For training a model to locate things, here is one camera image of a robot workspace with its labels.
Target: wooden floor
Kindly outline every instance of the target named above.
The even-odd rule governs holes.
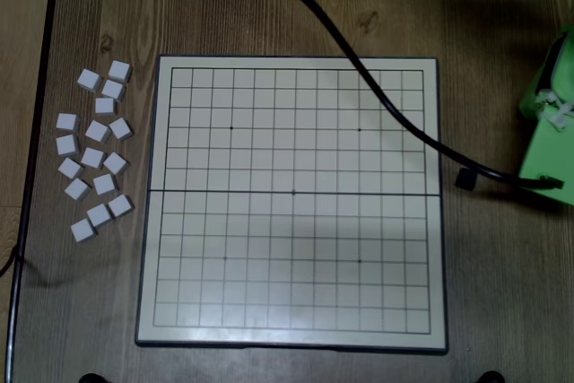
[[[531,132],[517,103],[558,29],[574,19],[571,0],[318,1],[361,55],[437,57],[443,141],[517,170]],[[37,38],[43,13],[34,18],[31,24],[26,15],[30,27],[16,30]],[[9,80],[33,89],[38,50],[25,48],[30,61],[22,70],[31,71],[30,80]],[[72,382],[99,372],[118,383],[471,382],[489,369],[516,382],[574,380],[574,212],[486,180],[474,193],[462,192],[453,186],[457,167],[450,161],[443,163],[447,355],[135,346],[155,66],[166,53],[340,55],[297,0],[57,0],[14,381]],[[85,130],[93,101],[75,79],[83,67],[105,74],[112,59],[135,67],[121,105],[135,136],[114,150],[131,162],[120,186],[136,211],[77,245],[69,225],[100,200],[91,194],[76,205],[63,194],[56,117],[79,113]],[[2,97],[24,104],[0,122],[13,133],[10,122],[30,121],[31,99],[12,99],[10,91]],[[28,137],[13,142],[23,148]],[[0,184],[12,175],[9,184],[22,187],[23,167],[6,163],[0,161],[7,172]],[[21,193],[2,189],[0,204],[18,207]],[[18,214],[3,211],[0,220],[15,225]]]
[[[0,0],[0,265],[18,235],[47,0]],[[0,279],[0,371],[4,375],[12,268]]]

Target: power cord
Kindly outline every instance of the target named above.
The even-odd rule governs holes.
[[[462,188],[472,190],[474,188],[474,183],[476,182],[476,175],[480,174],[486,178],[494,179],[500,183],[509,184],[515,187],[526,187],[526,188],[536,188],[536,189],[553,189],[562,188],[564,182],[556,178],[550,177],[540,177],[539,179],[530,178],[520,178],[514,174],[507,174],[504,172],[499,172],[482,165],[477,161],[473,161],[468,157],[464,156],[460,152],[457,152],[450,147],[442,144],[441,142],[431,138],[426,135],[423,131],[419,130],[413,123],[411,123],[402,113],[399,111],[395,105],[389,100],[387,95],[381,90],[377,82],[370,76],[369,71],[364,66],[362,61],[360,61],[357,54],[353,51],[349,43],[344,38],[343,34],[336,28],[333,21],[329,16],[323,11],[321,6],[315,0],[301,0],[313,14],[319,19],[321,24],[325,26],[326,30],[331,34],[339,48],[344,52],[346,57],[351,61],[352,65],[359,72],[362,79],[369,85],[369,87],[375,93],[380,103],[388,110],[388,112],[398,121],[406,130],[411,132],[421,141],[423,141],[428,146],[434,148],[436,151],[444,154],[453,161],[463,165],[466,169],[461,169],[457,185]]]
[[[2,268],[0,268],[0,277],[2,277],[4,274],[6,274],[6,272],[8,271],[10,266],[12,265],[14,259],[16,259],[17,257],[19,257],[18,256],[18,245],[15,245],[14,247],[12,247],[12,251],[10,252],[10,256],[8,257],[8,260],[6,261],[4,266],[2,266]]]

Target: board border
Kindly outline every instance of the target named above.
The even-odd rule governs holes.
[[[298,343],[270,343],[270,342],[210,342],[210,341],[153,341],[153,340],[140,340],[139,327],[140,327],[140,317],[141,317],[141,307],[142,307],[142,293],[144,288],[144,265],[145,265],[145,253],[146,253],[146,242],[147,242],[147,225],[149,216],[149,203],[150,194],[153,191],[152,185],[152,162],[153,162],[153,148],[155,140],[155,124],[157,119],[157,103],[158,103],[158,88],[160,80],[160,65],[163,58],[169,57],[256,57],[256,58],[342,58],[341,56],[259,56],[259,55],[226,55],[226,56],[216,56],[216,55],[179,55],[179,54],[164,54],[158,55],[158,60],[156,62],[156,78],[155,78],[155,91],[154,91],[154,101],[153,101],[153,113],[152,113],[152,136],[150,140],[150,151],[148,160],[148,175],[146,184],[146,202],[145,202],[145,218],[143,220],[143,241],[142,241],[142,257],[140,263],[140,283],[139,292],[137,297],[137,315],[135,319],[135,344],[139,347],[175,347],[175,348],[231,348],[231,349],[246,349],[246,348],[286,348],[286,349],[313,349],[313,350],[331,350],[336,352],[349,352],[349,353],[392,353],[392,354],[426,354],[426,355],[438,355],[443,356],[449,352],[449,342],[448,342],[448,309],[447,309],[447,286],[446,286],[446,271],[445,271],[445,241],[444,241],[444,199],[443,199],[443,187],[442,187],[442,158],[440,153],[438,153],[439,162],[439,201],[440,201],[440,254],[441,254],[441,272],[442,272],[442,298],[443,298],[443,316],[444,316],[444,331],[445,331],[445,347],[444,348],[412,348],[412,347],[376,347],[376,346],[356,346],[356,345],[345,345],[345,344],[298,344]],[[361,59],[409,59],[409,60],[434,60],[436,66],[436,83],[437,83],[437,140],[440,141],[440,81],[439,81],[439,60],[437,57],[383,57],[383,56],[363,56]]]

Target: white game piece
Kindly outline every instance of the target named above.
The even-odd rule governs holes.
[[[107,195],[117,190],[116,183],[111,174],[102,175],[93,179],[93,185],[96,187],[98,195]]]
[[[78,84],[87,91],[97,91],[101,85],[101,76],[95,72],[84,69],[78,78]]]
[[[84,241],[96,236],[96,231],[88,222],[88,219],[82,219],[78,223],[72,225],[72,233],[76,242]]]
[[[66,135],[56,138],[57,153],[60,156],[70,156],[80,152],[78,138],[75,135]]]
[[[116,114],[116,101],[111,98],[97,98],[96,114],[101,116],[113,116]]]
[[[83,152],[82,164],[99,169],[101,168],[101,164],[104,162],[105,157],[106,153],[87,147],[86,151]]]
[[[112,199],[109,201],[108,206],[116,218],[134,209],[132,204],[127,200],[126,195],[120,195],[116,199]]]
[[[76,179],[82,175],[83,166],[76,163],[69,157],[66,157],[57,170],[62,172],[69,179]]]
[[[62,130],[69,130],[70,132],[77,132],[78,126],[80,125],[80,118],[75,114],[63,114],[57,115],[56,128]]]
[[[126,87],[124,87],[120,83],[116,83],[111,80],[106,80],[104,88],[101,91],[101,94],[103,94],[104,96],[115,99],[118,102],[121,102],[122,99],[124,99],[125,93],[126,93]]]
[[[85,196],[90,193],[90,186],[76,178],[65,188],[65,193],[76,201],[81,201]]]
[[[86,130],[87,137],[93,139],[94,141],[98,141],[101,144],[104,144],[106,141],[108,141],[109,134],[111,134],[109,127],[98,123],[96,120],[93,120],[90,123],[88,130]]]
[[[119,118],[113,123],[111,123],[109,125],[109,128],[114,133],[116,138],[120,141],[123,141],[134,134],[134,132],[131,131],[131,129],[127,125],[127,122],[123,118]]]
[[[91,210],[88,210],[87,213],[94,228],[99,228],[101,225],[111,222],[112,220],[111,214],[104,204],[94,206]]]
[[[111,68],[109,69],[108,76],[112,80],[120,81],[121,83],[127,83],[131,74],[132,66],[129,64],[118,62],[117,60],[111,62]]]
[[[127,161],[125,161],[119,155],[117,155],[117,153],[113,152],[104,161],[104,166],[108,168],[111,171],[111,173],[117,177],[129,167],[129,163],[127,163]]]

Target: wood grain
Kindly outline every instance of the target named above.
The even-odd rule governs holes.
[[[8,261],[14,244],[18,239],[20,208],[0,207],[0,265]],[[13,266],[0,278],[0,340],[7,336],[10,316],[10,291],[12,289]],[[0,354],[6,356],[6,344],[0,344]],[[0,362],[0,371],[4,374],[4,361]]]
[[[443,140],[494,167],[519,166],[530,126],[517,117],[517,103],[557,30],[573,18],[567,0],[318,1],[362,55],[437,57]],[[489,369],[509,381],[574,379],[572,210],[487,181],[464,193],[453,186],[457,167],[449,161],[448,354],[136,347],[153,85],[157,56],[166,53],[339,51],[295,0],[57,0],[15,381],[99,372],[122,383],[470,382]],[[77,245],[69,225],[100,200],[76,205],[63,195],[54,124],[66,109],[80,113],[85,130],[93,101],[75,76],[83,67],[105,74],[112,59],[135,67],[119,112],[135,136],[106,147],[132,163],[121,187],[135,211]]]
[[[20,206],[47,0],[0,0],[0,206]]]

